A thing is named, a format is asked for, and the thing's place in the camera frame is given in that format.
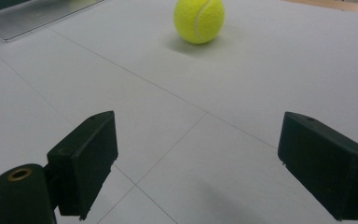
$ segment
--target tennis ball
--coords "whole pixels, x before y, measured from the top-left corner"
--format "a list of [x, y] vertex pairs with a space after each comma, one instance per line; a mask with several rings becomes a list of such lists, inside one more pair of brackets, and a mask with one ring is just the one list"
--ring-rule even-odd
[[173, 13], [173, 22], [179, 35], [193, 44], [213, 40], [225, 20], [221, 0], [179, 0]]

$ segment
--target floor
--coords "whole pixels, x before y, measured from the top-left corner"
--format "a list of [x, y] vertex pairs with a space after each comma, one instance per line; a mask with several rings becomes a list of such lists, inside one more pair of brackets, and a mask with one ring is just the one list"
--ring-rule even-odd
[[358, 13], [225, 1], [221, 34], [194, 46], [175, 3], [106, 0], [0, 42], [0, 174], [114, 110], [118, 160], [82, 223], [336, 223], [277, 146], [285, 111], [358, 142]]

